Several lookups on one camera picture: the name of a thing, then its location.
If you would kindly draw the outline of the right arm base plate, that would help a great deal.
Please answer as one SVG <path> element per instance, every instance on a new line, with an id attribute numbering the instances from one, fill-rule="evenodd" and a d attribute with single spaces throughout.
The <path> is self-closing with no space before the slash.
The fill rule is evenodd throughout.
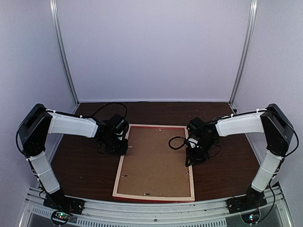
<path id="1" fill-rule="evenodd" d="M 226 203 L 229 213 L 233 214 L 265 206 L 267 205 L 267 200 L 265 198 L 260 198 L 258 200 L 250 200 L 246 195 L 244 195 L 240 197 L 231 197 L 226 201 Z"/>

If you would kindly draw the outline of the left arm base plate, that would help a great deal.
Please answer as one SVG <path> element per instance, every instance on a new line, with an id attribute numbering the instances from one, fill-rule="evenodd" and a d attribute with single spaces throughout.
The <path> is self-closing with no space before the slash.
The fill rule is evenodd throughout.
<path id="1" fill-rule="evenodd" d="M 47 195 L 43 202 L 45 207 L 60 210 L 69 214 L 81 215 L 84 208 L 85 201 L 66 196 Z"/>

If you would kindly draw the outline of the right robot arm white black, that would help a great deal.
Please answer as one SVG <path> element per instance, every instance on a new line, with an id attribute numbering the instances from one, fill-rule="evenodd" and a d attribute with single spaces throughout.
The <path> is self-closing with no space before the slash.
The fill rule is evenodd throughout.
<path id="1" fill-rule="evenodd" d="M 282 162 L 293 153 L 292 139 L 298 139 L 294 127 L 277 104 L 252 112 L 230 114 L 203 121 L 196 117 L 187 125 L 186 166 L 199 165 L 210 159 L 210 148 L 219 138 L 232 135 L 261 134 L 266 144 L 262 163 L 243 197 L 246 208 L 254 208 L 270 181 L 278 174 Z"/>

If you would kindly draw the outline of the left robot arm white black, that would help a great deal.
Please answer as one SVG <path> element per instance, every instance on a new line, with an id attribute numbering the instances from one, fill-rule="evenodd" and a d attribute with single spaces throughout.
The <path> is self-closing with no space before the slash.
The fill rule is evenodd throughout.
<path id="1" fill-rule="evenodd" d="M 31 165 L 46 193 L 50 195 L 50 203 L 58 210 L 63 210 L 68 206 L 68 199 L 60 194 L 60 183 L 46 157 L 48 136 L 62 134 L 94 139 L 106 153 L 122 156 L 128 149 L 126 134 L 129 127 L 126 116 L 117 113 L 102 120 L 94 113 L 89 116 L 74 115 L 48 109 L 43 104 L 35 104 L 17 129 L 16 146 Z"/>

